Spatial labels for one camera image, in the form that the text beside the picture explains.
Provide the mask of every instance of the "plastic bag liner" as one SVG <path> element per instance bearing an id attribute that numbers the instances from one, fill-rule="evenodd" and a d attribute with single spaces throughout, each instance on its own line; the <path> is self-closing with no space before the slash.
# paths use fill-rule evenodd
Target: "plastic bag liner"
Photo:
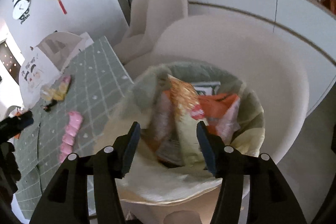
<path id="1" fill-rule="evenodd" d="M 241 129 L 234 133 L 231 145 L 246 155 L 259 155 L 265 126 L 263 108 L 256 94 L 227 71 L 194 62 L 150 67 L 139 76 L 116 105 L 103 134 L 96 141 L 94 153 L 112 145 L 118 136 L 127 134 L 134 121 L 139 122 L 141 128 L 148 127 L 153 105 L 162 91 L 170 87 L 168 74 L 189 83 L 220 81 L 218 93 L 238 94 L 241 105 L 237 121 Z M 215 179 L 204 170 L 204 166 L 203 163 L 199 166 L 168 169 L 158 163 L 157 157 L 140 139 L 130 172 L 122 180 L 116 179 L 119 198 L 132 203 L 161 206 L 186 202 L 221 184 L 221 179 Z M 248 191 L 249 182 L 245 179 L 244 196 Z"/>

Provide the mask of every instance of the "wall clock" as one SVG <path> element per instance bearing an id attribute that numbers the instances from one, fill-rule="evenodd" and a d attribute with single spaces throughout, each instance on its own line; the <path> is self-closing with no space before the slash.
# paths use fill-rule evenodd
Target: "wall clock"
<path id="1" fill-rule="evenodd" d="M 21 24 L 30 16 L 30 0 L 13 0 L 13 18 L 20 19 Z"/>

